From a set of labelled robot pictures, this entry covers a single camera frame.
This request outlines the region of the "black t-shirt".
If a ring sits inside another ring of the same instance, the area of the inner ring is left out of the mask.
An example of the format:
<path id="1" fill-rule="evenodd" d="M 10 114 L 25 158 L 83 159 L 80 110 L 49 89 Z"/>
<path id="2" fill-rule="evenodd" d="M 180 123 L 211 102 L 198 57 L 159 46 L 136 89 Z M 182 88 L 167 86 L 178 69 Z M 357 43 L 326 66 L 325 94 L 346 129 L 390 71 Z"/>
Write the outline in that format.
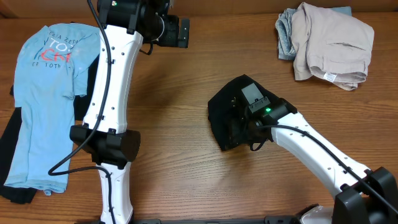
<path id="1" fill-rule="evenodd" d="M 258 82 L 247 75 L 241 75 L 228 82 L 208 102 L 208 120 L 211 124 L 212 133 L 222 151 L 233 149 L 237 146 L 229 146 L 228 121 L 232 117 L 231 100 L 235 96 L 244 96 L 242 89 L 254 84 L 262 96 L 268 97 L 270 101 L 276 101 L 278 96 L 266 90 Z"/>

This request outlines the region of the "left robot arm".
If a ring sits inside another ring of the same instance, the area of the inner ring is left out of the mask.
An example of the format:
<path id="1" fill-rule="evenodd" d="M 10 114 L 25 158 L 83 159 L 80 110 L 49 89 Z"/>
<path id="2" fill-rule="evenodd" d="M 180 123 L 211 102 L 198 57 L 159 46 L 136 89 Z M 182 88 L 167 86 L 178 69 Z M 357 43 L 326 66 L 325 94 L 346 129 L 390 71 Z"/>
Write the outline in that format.
<path id="1" fill-rule="evenodd" d="M 142 45 L 188 47 L 190 21 L 168 14 L 171 0 L 107 0 L 92 6 L 100 52 L 90 105 L 70 139 L 91 154 L 101 181 L 98 223 L 132 223 L 129 172 L 141 134 L 127 128 L 127 102 Z"/>

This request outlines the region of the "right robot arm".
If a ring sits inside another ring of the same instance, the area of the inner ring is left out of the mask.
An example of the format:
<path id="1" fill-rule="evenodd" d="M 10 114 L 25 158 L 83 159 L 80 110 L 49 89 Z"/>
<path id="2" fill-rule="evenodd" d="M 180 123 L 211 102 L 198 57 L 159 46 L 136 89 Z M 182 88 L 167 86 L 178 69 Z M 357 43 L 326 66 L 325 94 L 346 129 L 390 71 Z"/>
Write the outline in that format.
<path id="1" fill-rule="evenodd" d="M 255 83 L 233 99 L 243 125 L 231 138 L 263 144 L 270 140 L 293 154 L 328 189 L 331 208 L 316 205 L 299 223 L 397 223 L 397 183 L 385 168 L 371 170 L 318 133 L 289 102 L 269 99 Z"/>

